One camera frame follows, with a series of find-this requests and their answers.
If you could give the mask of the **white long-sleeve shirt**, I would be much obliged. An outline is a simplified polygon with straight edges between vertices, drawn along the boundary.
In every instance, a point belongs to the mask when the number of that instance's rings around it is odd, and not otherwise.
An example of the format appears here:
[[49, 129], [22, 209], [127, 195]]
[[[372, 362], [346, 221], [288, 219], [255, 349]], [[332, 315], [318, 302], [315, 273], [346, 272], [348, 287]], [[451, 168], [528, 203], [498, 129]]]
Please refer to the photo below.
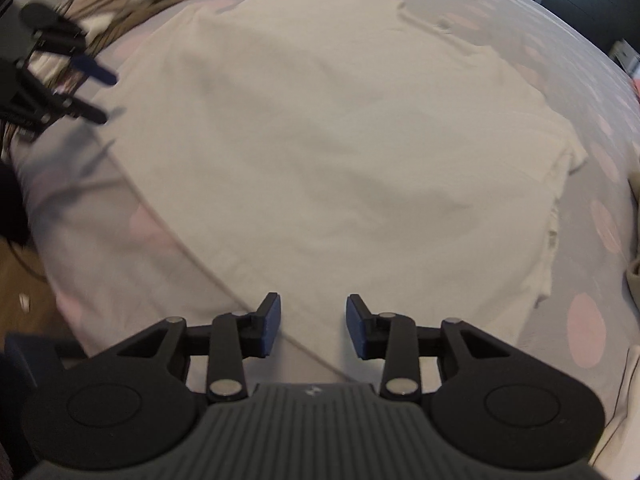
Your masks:
[[491, 47], [398, 0], [188, 6], [96, 95], [96, 132], [232, 296], [355, 373], [345, 301], [512, 344], [551, 290], [586, 151]]

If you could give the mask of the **pink polka-dot bed sheet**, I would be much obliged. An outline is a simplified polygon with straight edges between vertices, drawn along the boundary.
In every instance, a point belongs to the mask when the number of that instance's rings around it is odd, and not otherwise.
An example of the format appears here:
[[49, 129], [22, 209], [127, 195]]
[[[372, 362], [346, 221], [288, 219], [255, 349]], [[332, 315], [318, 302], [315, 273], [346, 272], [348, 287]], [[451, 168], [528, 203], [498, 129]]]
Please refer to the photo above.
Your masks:
[[[201, 0], [217, 10], [242, 0]], [[598, 48], [532, 0], [404, 0], [413, 14], [498, 51], [574, 126], [588, 159], [567, 181], [551, 296], [520, 347], [587, 384], [614, 408], [639, 341], [629, 297], [628, 174], [638, 165], [639, 105]], [[58, 310], [89, 352], [169, 315], [193, 324], [234, 300], [167, 235], [80, 122], [15, 143], [32, 232]]]

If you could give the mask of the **folded khaki fleece garment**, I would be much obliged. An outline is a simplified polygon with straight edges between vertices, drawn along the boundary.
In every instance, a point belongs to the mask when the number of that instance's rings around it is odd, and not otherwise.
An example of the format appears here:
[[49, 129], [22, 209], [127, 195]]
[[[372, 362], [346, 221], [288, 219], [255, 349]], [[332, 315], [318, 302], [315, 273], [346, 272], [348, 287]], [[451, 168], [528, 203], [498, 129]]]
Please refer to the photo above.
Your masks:
[[631, 171], [627, 178], [631, 206], [630, 261], [626, 269], [626, 281], [634, 305], [640, 309], [640, 275], [639, 275], [639, 198], [640, 172]]

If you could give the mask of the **folded white garment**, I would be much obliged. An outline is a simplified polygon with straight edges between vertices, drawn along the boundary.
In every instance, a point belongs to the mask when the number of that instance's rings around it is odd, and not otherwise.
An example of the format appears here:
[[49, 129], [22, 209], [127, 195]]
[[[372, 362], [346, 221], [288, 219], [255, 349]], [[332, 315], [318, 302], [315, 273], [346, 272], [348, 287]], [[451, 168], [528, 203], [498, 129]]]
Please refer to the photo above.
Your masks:
[[612, 419], [593, 452], [590, 465], [605, 479], [634, 480], [640, 469], [639, 346], [627, 353]]

